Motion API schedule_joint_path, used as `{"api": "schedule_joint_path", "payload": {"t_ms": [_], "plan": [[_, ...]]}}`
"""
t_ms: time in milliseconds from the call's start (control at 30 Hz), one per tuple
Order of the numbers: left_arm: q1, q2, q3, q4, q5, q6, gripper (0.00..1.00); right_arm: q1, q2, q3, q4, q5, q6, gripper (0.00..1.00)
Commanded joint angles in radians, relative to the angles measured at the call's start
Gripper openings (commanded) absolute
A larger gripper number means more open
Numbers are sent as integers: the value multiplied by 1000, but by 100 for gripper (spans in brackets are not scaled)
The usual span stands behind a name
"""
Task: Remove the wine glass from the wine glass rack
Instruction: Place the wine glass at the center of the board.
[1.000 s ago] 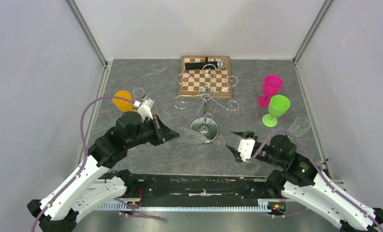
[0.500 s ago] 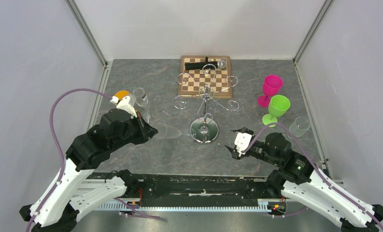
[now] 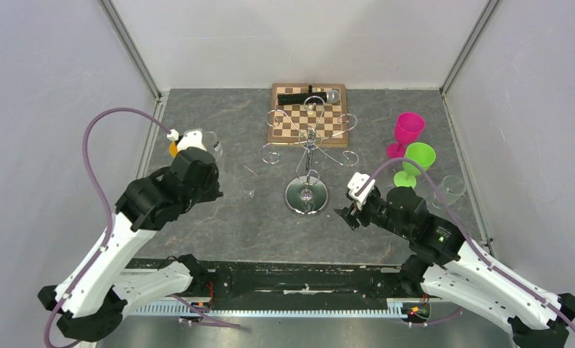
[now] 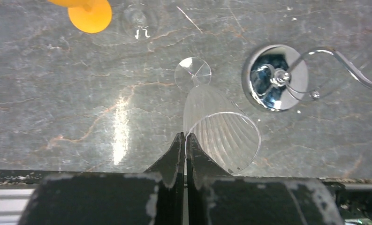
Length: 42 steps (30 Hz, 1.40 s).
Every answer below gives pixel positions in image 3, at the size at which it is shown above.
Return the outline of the chrome wine glass rack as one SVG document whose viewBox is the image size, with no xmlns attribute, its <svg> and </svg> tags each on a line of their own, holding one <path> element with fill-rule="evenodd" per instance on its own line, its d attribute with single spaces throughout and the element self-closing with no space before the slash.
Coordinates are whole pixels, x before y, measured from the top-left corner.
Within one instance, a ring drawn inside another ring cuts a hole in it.
<svg viewBox="0 0 575 348">
<path fill-rule="evenodd" d="M 299 145 L 303 148 L 303 155 L 296 168 L 296 178 L 290 181 L 284 192 L 284 202 L 290 212 L 300 217 L 316 216 L 328 206 L 329 191 L 326 184 L 320 179 L 320 174 L 313 169 L 314 154 L 322 153 L 336 164 L 342 167 L 353 167 L 360 161 L 358 154 L 350 150 L 344 150 L 342 156 L 344 161 L 341 162 L 333 158 L 322 148 L 325 140 L 335 138 L 336 135 L 319 136 L 317 127 L 325 117 L 325 111 L 317 113 L 317 104 L 303 104 L 306 111 L 309 106 L 315 107 L 315 124 L 306 125 L 305 130 L 300 130 L 294 121 L 294 118 L 282 109 L 272 109 L 268 112 L 268 118 L 271 122 L 266 125 L 271 129 L 281 128 L 288 131 L 296 131 L 298 140 L 294 142 L 277 142 L 269 141 L 260 149 L 260 158 L 269 165 L 276 165 L 280 162 L 281 155 L 278 152 L 269 151 L 268 154 L 274 156 L 274 160 L 264 158 L 263 152 L 269 146 L 292 146 Z"/>
</svg>

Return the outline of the green plastic wine glass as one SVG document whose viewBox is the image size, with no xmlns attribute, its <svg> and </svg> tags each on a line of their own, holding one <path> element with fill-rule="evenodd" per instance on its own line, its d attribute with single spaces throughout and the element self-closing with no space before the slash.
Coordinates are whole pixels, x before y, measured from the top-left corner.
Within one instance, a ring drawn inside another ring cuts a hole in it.
<svg viewBox="0 0 575 348">
<path fill-rule="evenodd" d="M 394 185 L 414 189 L 417 185 L 418 176 L 434 164 L 437 153 L 430 145 L 424 142 L 415 142 L 407 147 L 405 158 L 413 161 L 421 170 L 411 162 L 402 162 L 402 170 L 393 177 Z"/>
</svg>

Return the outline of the pink plastic wine glass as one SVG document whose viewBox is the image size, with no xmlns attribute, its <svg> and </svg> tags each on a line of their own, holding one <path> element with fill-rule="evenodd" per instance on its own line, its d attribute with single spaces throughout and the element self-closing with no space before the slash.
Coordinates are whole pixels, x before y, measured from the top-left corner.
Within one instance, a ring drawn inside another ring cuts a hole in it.
<svg viewBox="0 0 575 348">
<path fill-rule="evenodd" d="M 426 121 L 419 114 L 414 112 L 400 114 L 394 126 L 395 142 L 386 148 L 388 158 L 403 157 L 407 147 L 419 138 L 425 127 Z"/>
</svg>

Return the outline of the orange plastic wine glass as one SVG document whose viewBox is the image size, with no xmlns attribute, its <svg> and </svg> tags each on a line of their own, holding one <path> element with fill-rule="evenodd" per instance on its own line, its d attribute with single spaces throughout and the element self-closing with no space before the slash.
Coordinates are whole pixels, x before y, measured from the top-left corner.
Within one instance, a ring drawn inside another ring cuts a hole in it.
<svg viewBox="0 0 575 348">
<path fill-rule="evenodd" d="M 175 141 L 171 142 L 168 148 L 169 154 L 172 158 L 176 157 L 178 153 L 178 145 Z"/>
</svg>

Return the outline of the clear ribbed wine glass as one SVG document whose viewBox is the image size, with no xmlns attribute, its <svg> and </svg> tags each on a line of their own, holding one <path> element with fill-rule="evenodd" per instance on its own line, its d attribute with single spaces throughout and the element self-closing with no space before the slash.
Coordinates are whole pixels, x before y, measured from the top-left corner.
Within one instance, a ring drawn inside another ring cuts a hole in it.
<svg viewBox="0 0 575 348">
<path fill-rule="evenodd" d="M 244 202 L 249 202 L 255 196 L 255 190 L 244 190 L 242 191 L 241 197 Z"/>
</svg>

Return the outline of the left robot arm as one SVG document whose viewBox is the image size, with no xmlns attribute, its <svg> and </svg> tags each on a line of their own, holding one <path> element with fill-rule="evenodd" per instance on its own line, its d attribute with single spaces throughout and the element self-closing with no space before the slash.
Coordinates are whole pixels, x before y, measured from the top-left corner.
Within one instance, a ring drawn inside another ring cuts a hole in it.
<svg viewBox="0 0 575 348">
<path fill-rule="evenodd" d="M 189 147 L 177 153 L 171 165 L 127 186 L 115 206 L 112 225 L 73 274 L 38 293 L 64 337 L 100 341 L 140 307 L 172 294 L 198 296 L 205 291 L 207 271 L 191 254 L 132 281 L 116 279 L 165 224 L 195 204 L 221 197 L 218 179 L 215 158 Z"/>
</svg>

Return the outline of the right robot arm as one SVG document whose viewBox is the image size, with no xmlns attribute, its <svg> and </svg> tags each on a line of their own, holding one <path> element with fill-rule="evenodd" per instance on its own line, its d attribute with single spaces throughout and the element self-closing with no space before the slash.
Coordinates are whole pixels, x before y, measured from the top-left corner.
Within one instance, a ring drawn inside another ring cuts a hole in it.
<svg viewBox="0 0 575 348">
<path fill-rule="evenodd" d="M 453 302 L 509 333 L 518 347 L 565 346 L 575 296 L 545 291 L 471 246 L 411 188 L 393 188 L 386 196 L 373 188 L 364 204 L 353 200 L 335 212 L 352 230 L 373 224 L 408 241 L 413 254 L 398 277 L 404 294 Z"/>
</svg>

